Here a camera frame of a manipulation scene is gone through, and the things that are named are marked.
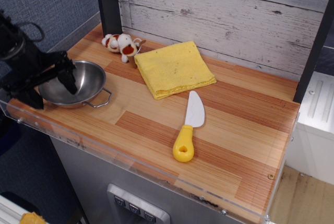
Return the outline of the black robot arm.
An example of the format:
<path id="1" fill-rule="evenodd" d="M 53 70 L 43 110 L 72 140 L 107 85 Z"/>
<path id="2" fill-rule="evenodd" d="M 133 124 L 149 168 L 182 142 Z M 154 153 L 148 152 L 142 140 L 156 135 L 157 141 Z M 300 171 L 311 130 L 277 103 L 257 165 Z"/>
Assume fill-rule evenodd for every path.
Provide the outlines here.
<path id="1" fill-rule="evenodd" d="M 39 39 L 29 38 L 21 26 L 29 22 L 13 24 L 1 10 L 1 88 L 7 94 L 35 109 L 43 109 L 43 99 L 34 89 L 53 78 L 72 94 L 77 92 L 73 70 L 75 65 L 67 52 L 44 53 L 35 45 L 45 38 L 40 26 Z"/>

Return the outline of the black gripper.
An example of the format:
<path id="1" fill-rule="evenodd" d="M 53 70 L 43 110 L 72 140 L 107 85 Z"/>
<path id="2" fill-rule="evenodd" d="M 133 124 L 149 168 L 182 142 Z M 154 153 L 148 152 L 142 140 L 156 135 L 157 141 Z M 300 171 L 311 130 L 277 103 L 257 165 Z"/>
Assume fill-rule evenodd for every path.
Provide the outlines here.
<path id="1" fill-rule="evenodd" d="M 43 98 L 34 87 L 57 78 L 74 95 L 78 91 L 74 69 L 65 51 L 1 51 L 1 88 L 18 94 L 18 100 L 34 109 L 44 109 Z"/>

